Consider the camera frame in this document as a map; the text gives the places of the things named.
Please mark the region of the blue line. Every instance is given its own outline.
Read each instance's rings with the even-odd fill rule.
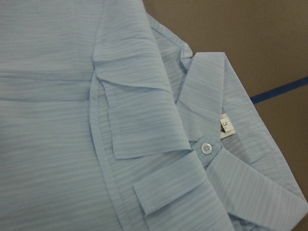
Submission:
[[[251,99],[253,104],[256,104],[256,103],[268,100],[270,98],[273,98],[277,95],[281,95],[281,94],[286,93],[288,91],[302,87],[306,84],[308,84],[308,77],[302,78],[302,79],[294,81],[292,83],[288,83],[288,84],[283,85],[283,86],[278,87],[278,88],[274,88],[272,90],[261,93],[259,95],[255,95],[253,97],[250,97],[250,99]]]

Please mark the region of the white label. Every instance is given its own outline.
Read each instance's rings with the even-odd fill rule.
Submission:
[[[224,130],[224,131],[220,132],[220,138],[221,139],[235,133],[235,129],[234,129],[234,127],[233,127],[233,125],[232,125],[232,123],[231,123],[231,121],[228,118],[226,113],[221,115],[220,123],[221,123],[223,130]]]

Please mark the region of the white button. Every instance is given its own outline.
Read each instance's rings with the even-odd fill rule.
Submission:
[[[212,152],[212,146],[209,143],[203,143],[201,150],[204,154],[208,155]]]

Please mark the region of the brown surface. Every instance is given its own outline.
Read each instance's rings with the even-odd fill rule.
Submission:
[[[308,76],[307,0],[143,0],[194,53],[224,51],[249,96]],[[308,199],[308,87],[256,108]],[[308,231],[308,216],[294,231]]]

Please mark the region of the light blue shirt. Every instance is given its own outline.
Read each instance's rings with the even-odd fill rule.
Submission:
[[[0,42],[0,230],[289,231],[307,213],[226,55],[193,57],[141,1],[6,1]]]

